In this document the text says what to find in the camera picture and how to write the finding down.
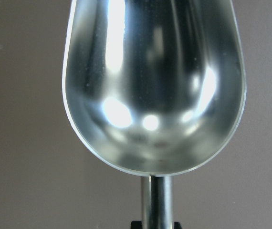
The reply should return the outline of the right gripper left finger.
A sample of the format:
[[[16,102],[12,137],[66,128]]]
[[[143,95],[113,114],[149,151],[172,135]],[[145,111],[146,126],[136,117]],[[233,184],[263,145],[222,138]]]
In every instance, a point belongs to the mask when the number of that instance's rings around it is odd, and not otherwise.
[[[130,224],[130,229],[142,229],[141,221],[132,221]]]

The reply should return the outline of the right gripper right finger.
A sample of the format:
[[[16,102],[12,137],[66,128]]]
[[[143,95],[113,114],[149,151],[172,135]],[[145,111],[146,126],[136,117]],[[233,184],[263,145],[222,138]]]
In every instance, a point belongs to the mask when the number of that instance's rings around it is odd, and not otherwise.
[[[173,229],[182,229],[182,226],[179,222],[174,222]]]

